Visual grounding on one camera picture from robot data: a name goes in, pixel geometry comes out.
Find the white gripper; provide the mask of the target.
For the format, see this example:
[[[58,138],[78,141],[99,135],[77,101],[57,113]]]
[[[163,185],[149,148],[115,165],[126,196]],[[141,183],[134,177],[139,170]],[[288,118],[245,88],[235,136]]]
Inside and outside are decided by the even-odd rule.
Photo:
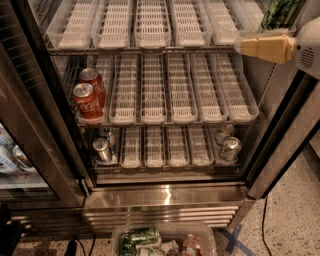
[[[290,61],[296,49],[296,66],[308,75],[320,79],[320,17],[306,23],[296,40],[287,35],[240,38],[235,41],[234,48],[241,55],[277,64]]]

